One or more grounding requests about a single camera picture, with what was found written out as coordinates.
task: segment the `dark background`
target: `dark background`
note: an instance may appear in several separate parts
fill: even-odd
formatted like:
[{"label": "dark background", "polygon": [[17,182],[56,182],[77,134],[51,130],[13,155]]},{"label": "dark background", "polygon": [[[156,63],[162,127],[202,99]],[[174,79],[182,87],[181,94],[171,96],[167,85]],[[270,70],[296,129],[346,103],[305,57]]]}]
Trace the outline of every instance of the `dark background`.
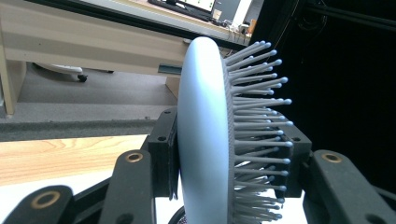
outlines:
[{"label": "dark background", "polygon": [[[396,1],[325,4],[396,21]],[[276,97],[293,100],[279,110],[314,150],[348,156],[373,185],[396,192],[396,33],[304,9],[294,21],[276,46],[283,60],[276,71],[290,78]]]}]

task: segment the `black metal bracket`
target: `black metal bracket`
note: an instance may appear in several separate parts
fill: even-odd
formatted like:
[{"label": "black metal bracket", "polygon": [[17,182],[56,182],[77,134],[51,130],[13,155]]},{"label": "black metal bracket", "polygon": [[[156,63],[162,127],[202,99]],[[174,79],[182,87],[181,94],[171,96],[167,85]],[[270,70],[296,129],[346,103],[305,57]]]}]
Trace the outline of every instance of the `black metal bracket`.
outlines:
[{"label": "black metal bracket", "polygon": [[73,192],[66,186],[50,186],[26,196],[7,217],[5,224],[72,223]]},{"label": "black metal bracket", "polygon": [[119,156],[99,218],[100,224],[134,222],[156,223],[151,156],[145,150]]},{"label": "black metal bracket", "polygon": [[302,171],[308,223],[396,223],[395,212],[344,155],[318,150]]},{"label": "black metal bracket", "polygon": [[281,176],[275,179],[274,185],[286,186],[286,191],[276,190],[277,198],[300,198],[303,187],[298,182],[300,174],[300,164],[309,159],[312,142],[296,126],[282,127],[284,141],[291,141],[292,147],[282,147],[276,154],[276,158],[290,158],[288,165],[279,164],[277,170],[287,170],[288,176]]},{"label": "black metal bracket", "polygon": [[168,197],[169,200],[177,198],[180,162],[178,161],[176,107],[161,113],[148,137],[147,146],[147,151],[152,158],[154,197]]}]

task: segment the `floor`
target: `floor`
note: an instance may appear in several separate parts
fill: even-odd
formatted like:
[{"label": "floor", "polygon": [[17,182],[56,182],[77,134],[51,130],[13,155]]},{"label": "floor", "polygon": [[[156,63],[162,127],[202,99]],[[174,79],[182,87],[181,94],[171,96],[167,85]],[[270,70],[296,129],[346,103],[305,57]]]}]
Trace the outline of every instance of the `floor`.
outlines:
[{"label": "floor", "polygon": [[84,69],[85,83],[28,64],[16,113],[0,122],[156,119],[177,105],[166,77]]},{"label": "floor", "polygon": [[0,113],[0,141],[150,133],[177,99],[166,77],[84,69],[77,76],[28,63],[14,115]]}]

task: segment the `wooden surface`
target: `wooden surface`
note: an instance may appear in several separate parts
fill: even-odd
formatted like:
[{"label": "wooden surface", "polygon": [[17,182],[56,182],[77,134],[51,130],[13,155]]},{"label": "wooden surface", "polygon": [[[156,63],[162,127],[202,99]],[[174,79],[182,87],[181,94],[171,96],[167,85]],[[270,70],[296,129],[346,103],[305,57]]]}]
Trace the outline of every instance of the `wooden surface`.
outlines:
[{"label": "wooden surface", "polygon": [[6,50],[1,44],[3,43],[1,30],[0,21],[0,85],[3,88],[6,111],[8,114],[14,114],[15,104],[20,96],[22,83],[26,75],[26,62],[15,62],[6,59]]},{"label": "wooden surface", "polygon": [[180,77],[167,77],[165,85],[178,99],[178,86],[180,84]]},{"label": "wooden surface", "polygon": [[0,186],[114,168],[117,157],[140,149],[146,135],[0,143]]}]

